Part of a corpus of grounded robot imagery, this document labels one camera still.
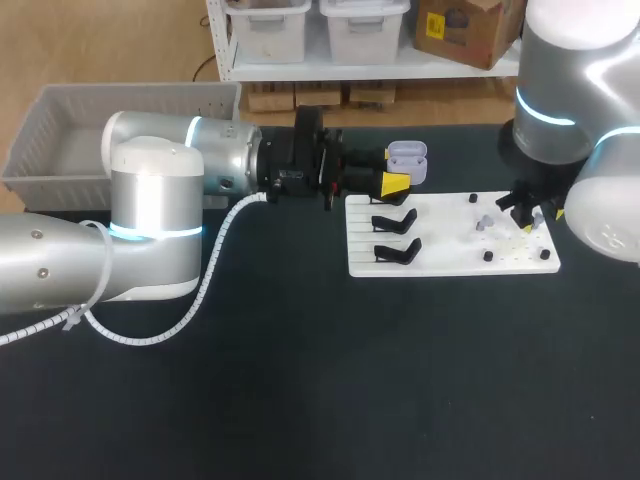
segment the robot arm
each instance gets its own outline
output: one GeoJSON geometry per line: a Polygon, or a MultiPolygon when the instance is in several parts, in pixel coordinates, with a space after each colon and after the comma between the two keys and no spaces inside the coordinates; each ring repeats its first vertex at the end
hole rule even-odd
{"type": "MultiPolygon", "coordinates": [[[[112,268],[101,301],[191,292],[200,277],[204,168],[193,148],[155,137],[118,146],[112,165],[112,268]]],[[[0,217],[0,313],[66,307],[94,293],[101,233],[44,215],[0,217]]]]}
{"type": "Polygon", "coordinates": [[[513,124],[501,153],[520,182],[501,206],[565,211],[596,251],[640,262],[640,2],[530,0],[513,124]]]}
{"type": "MultiPolygon", "coordinates": [[[[114,115],[103,133],[111,177],[113,264],[100,301],[176,298],[198,285],[203,196],[257,191],[315,197],[331,209],[343,189],[393,200],[409,176],[379,168],[344,173],[346,163],[380,166],[384,152],[342,152],[339,133],[302,108],[293,129],[262,140],[254,125],[140,112],[114,115]]],[[[35,214],[0,216],[0,313],[79,305],[96,290],[107,249],[93,228],[35,214]]]]}

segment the black clip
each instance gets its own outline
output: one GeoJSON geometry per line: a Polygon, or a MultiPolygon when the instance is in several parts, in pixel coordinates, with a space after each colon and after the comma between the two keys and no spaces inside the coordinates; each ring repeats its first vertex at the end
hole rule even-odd
{"type": "Polygon", "coordinates": [[[411,192],[405,190],[404,192],[392,193],[391,195],[387,195],[382,198],[373,198],[369,197],[370,204],[384,204],[384,205],[393,205],[394,207],[400,207],[405,202],[407,198],[409,198],[411,192]]]}
{"type": "Polygon", "coordinates": [[[373,254],[376,256],[376,262],[392,262],[399,263],[400,265],[409,265],[421,249],[422,242],[419,238],[416,238],[404,252],[384,245],[376,245],[373,247],[373,254]]]}
{"type": "Polygon", "coordinates": [[[375,215],[371,217],[371,225],[373,225],[374,232],[392,232],[398,235],[404,235],[409,231],[417,218],[418,211],[412,208],[401,222],[375,215]]]}

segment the small black part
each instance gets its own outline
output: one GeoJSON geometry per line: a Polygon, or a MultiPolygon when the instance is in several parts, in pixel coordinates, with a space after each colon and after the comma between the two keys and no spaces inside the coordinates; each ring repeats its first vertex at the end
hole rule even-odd
{"type": "Polygon", "coordinates": [[[387,195],[386,197],[384,197],[382,199],[376,199],[376,200],[380,200],[382,203],[386,203],[387,205],[393,205],[394,207],[400,207],[400,206],[402,206],[402,204],[404,204],[404,202],[407,200],[407,198],[409,198],[409,195],[411,195],[411,192],[409,190],[406,190],[404,192],[394,193],[394,194],[391,194],[391,195],[387,195]]]}
{"type": "Polygon", "coordinates": [[[419,238],[416,238],[404,252],[384,245],[376,245],[373,247],[373,253],[376,256],[376,262],[392,262],[400,265],[410,265],[421,249],[422,242],[419,238]]]}
{"type": "Polygon", "coordinates": [[[374,232],[392,232],[397,233],[398,235],[404,235],[409,231],[417,218],[418,211],[415,208],[412,208],[407,212],[401,222],[375,215],[371,217],[371,225],[373,225],[374,232]]]}
{"type": "Polygon", "coordinates": [[[534,205],[527,203],[518,203],[511,210],[511,218],[516,222],[518,228],[526,228],[533,225],[533,209],[534,205]]]}

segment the white storage bin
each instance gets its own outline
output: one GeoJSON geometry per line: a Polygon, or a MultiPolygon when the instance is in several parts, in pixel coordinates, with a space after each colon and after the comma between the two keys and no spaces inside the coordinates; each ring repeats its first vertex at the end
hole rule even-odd
{"type": "Polygon", "coordinates": [[[305,15],[311,0],[290,0],[286,8],[226,6],[243,60],[249,63],[304,61],[305,15]]]}
{"type": "Polygon", "coordinates": [[[320,0],[320,12],[329,22],[333,62],[395,63],[402,15],[410,6],[410,0],[320,0]]]}

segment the brown box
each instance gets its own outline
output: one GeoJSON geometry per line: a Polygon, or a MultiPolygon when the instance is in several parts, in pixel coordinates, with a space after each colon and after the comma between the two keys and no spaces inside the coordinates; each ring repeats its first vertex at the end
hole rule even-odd
{"type": "Polygon", "coordinates": [[[286,112],[294,109],[291,82],[250,83],[245,88],[250,112],[286,112]]]}
{"type": "Polygon", "coordinates": [[[416,48],[490,70],[518,38],[526,0],[420,0],[416,48]]]}
{"type": "Polygon", "coordinates": [[[340,82],[296,82],[296,107],[333,107],[341,103],[340,82]]]}
{"type": "Polygon", "coordinates": [[[396,83],[391,80],[349,82],[350,102],[389,104],[396,101],[396,83]]]}

